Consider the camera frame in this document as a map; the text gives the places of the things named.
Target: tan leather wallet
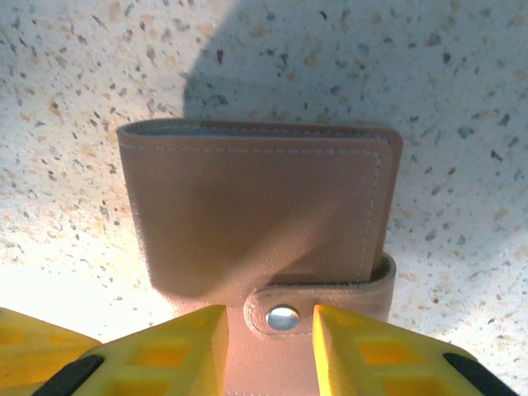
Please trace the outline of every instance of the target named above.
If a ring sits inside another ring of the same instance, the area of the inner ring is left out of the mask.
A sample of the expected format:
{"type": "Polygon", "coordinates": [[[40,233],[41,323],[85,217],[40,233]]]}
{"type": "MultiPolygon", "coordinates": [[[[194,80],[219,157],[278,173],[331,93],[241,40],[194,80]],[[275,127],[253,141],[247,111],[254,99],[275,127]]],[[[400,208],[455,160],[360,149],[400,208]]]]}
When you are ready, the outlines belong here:
{"type": "Polygon", "coordinates": [[[400,135],[170,119],[118,136],[153,287],[177,315],[228,306],[226,394],[317,395],[314,305],[389,314],[400,135]]]}

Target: leather wallet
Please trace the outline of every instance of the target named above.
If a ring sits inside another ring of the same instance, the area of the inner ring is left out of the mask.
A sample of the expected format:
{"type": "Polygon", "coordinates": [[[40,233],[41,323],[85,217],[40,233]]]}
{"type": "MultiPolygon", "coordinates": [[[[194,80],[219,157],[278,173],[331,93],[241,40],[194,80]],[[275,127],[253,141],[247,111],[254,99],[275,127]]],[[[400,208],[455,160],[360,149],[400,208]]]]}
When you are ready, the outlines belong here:
{"type": "Polygon", "coordinates": [[[175,315],[228,307],[226,394],[317,395],[314,305],[389,314],[396,266],[383,244],[400,135],[166,119],[118,137],[153,287],[175,315]]]}

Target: terrazzo surface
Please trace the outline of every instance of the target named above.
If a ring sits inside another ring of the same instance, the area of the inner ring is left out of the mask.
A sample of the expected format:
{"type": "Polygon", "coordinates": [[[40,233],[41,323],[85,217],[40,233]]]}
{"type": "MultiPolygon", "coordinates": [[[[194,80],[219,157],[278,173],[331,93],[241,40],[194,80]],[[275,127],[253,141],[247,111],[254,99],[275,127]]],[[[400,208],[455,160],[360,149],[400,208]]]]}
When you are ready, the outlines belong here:
{"type": "Polygon", "coordinates": [[[528,394],[526,0],[0,9],[1,306],[102,341],[171,317],[139,255],[116,126],[385,124],[405,140],[390,322],[528,394]]]}

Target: metal snap button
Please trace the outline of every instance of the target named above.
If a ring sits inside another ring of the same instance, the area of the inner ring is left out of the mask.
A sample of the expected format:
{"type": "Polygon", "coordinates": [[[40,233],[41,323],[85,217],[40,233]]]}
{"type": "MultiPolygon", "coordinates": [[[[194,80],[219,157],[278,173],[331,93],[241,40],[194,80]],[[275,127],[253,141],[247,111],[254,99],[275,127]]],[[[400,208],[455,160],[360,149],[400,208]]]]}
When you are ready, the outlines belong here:
{"type": "Polygon", "coordinates": [[[277,305],[266,315],[266,322],[275,330],[291,330],[299,323],[299,314],[289,305],[277,305]]]}

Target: black rubber part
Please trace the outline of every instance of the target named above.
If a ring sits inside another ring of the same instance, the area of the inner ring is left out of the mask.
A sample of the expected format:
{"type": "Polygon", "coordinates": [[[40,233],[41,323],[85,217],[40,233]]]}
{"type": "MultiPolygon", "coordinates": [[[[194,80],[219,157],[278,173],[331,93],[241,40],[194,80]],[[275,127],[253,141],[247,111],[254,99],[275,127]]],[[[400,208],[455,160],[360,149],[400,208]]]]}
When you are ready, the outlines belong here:
{"type": "Polygon", "coordinates": [[[456,353],[445,353],[444,359],[477,388],[483,396],[519,396],[477,361],[456,353]]]}
{"type": "Polygon", "coordinates": [[[51,377],[33,396],[72,396],[104,361],[105,358],[99,355],[77,359],[51,377]]]}

